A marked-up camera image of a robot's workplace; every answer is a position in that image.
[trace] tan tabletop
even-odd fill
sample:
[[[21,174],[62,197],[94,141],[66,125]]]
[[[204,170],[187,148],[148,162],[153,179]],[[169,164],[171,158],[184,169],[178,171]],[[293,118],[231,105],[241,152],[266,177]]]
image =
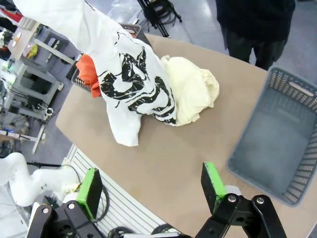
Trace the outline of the tan tabletop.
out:
[[[214,162],[224,184],[238,186],[247,199],[262,194],[232,175],[226,161],[260,95],[266,71],[187,43],[152,35],[148,38],[159,57],[182,56],[214,74],[220,96],[213,109],[181,127],[143,116],[140,145],[129,148],[115,142],[103,99],[93,99],[73,86],[56,125],[134,198],[180,231],[195,236],[210,216],[200,184],[204,161]],[[296,208],[272,199],[289,238],[305,238],[314,226],[316,189],[315,177]],[[246,236],[241,228],[231,227],[227,237]]]

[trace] screw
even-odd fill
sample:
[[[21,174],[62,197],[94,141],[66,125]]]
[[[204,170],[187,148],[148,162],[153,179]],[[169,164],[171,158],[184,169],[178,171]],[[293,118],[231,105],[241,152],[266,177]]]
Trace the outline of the screw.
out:
[[[74,203],[71,203],[71,204],[68,205],[68,208],[69,208],[69,209],[74,209],[74,207],[75,207],[75,204],[74,204]]]
[[[261,197],[258,197],[258,198],[257,198],[257,203],[258,203],[258,204],[263,204],[263,203],[264,203],[264,199],[261,198]]]
[[[236,199],[236,197],[234,195],[230,195],[228,197],[228,200],[229,200],[229,202],[235,202],[237,199]]]

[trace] gray plastic basket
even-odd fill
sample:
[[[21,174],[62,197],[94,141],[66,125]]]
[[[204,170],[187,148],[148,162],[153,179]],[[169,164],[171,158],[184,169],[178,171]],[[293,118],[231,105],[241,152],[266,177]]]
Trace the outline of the gray plastic basket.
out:
[[[271,67],[228,169],[289,206],[303,198],[317,164],[317,87]]]

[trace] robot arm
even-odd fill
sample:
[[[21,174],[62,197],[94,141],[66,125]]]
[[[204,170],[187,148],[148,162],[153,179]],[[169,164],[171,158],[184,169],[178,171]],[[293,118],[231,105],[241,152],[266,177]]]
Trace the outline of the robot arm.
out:
[[[20,153],[11,153],[0,160],[0,185],[7,182],[15,203],[22,207],[33,204],[44,191],[53,191],[62,201],[67,191],[79,184],[76,172],[68,166],[57,170],[39,169],[30,175]]]

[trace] yellow cloth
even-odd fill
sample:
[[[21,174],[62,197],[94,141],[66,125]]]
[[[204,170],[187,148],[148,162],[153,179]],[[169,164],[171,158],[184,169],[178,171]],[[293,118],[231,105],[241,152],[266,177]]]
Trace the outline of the yellow cloth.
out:
[[[183,57],[164,56],[161,62],[177,104],[177,126],[195,122],[203,109],[213,108],[219,95],[219,83],[209,70],[200,69]]]

